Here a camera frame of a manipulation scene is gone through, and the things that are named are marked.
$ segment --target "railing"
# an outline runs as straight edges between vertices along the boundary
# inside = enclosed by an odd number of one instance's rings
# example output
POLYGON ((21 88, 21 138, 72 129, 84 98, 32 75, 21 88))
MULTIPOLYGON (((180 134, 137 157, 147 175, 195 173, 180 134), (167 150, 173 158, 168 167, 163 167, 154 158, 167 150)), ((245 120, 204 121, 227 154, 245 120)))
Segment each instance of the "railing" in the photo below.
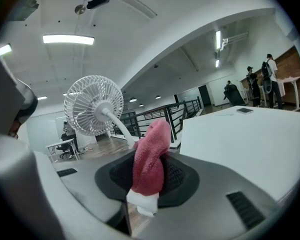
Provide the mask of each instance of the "railing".
MULTIPOLYGON (((171 142, 174 143, 183 129, 183 121, 195 117, 201 108, 200 99, 197 97, 195 100, 160 106, 120 120, 132 136, 141 139, 154 120, 164 118, 170 124, 171 142)), ((110 132, 113 135, 123 134, 116 125, 110 132)))

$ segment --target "red cloth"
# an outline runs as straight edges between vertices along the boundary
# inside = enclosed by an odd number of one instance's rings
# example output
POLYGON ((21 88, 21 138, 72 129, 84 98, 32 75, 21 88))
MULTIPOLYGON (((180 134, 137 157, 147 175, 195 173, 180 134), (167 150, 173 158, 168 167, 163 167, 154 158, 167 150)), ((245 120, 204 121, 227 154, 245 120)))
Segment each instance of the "red cloth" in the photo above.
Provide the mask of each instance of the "red cloth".
POLYGON ((159 193, 164 184, 164 168, 160 156, 169 150, 170 124, 157 119, 152 122, 145 137, 135 143, 132 190, 144 196, 159 193))

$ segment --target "smartphone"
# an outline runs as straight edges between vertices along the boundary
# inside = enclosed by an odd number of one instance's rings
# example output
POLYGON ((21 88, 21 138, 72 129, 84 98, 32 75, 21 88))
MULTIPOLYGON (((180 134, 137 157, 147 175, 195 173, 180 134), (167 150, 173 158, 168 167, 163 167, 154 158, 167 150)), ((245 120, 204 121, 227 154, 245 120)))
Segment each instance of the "smartphone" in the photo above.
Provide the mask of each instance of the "smartphone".
POLYGON ((239 108, 236 110, 237 112, 241 113, 241 114, 250 114, 253 112, 252 109, 248 109, 248 108, 239 108))

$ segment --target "white fan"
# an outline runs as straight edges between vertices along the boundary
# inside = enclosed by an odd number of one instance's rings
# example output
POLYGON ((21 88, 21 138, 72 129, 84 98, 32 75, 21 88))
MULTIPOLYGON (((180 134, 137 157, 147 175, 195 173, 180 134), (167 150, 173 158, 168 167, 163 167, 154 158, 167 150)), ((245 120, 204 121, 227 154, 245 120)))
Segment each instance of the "white fan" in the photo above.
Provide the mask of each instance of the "white fan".
POLYGON ((76 81, 64 100, 66 119, 73 129, 83 135, 97 136, 117 125, 132 148, 135 142, 119 120, 123 107, 120 88, 100 75, 88 75, 76 81))

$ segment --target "black backpack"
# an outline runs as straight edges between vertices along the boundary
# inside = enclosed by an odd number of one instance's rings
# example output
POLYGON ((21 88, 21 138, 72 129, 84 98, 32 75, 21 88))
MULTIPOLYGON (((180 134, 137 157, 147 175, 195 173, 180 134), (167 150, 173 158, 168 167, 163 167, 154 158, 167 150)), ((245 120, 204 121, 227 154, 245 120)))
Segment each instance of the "black backpack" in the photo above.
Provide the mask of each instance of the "black backpack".
POLYGON ((271 77, 271 75, 272 75, 271 68, 268 64, 269 60, 270 59, 268 59, 267 61, 264 61, 262 63, 261 71, 262 71, 263 79, 267 79, 267 78, 271 77))

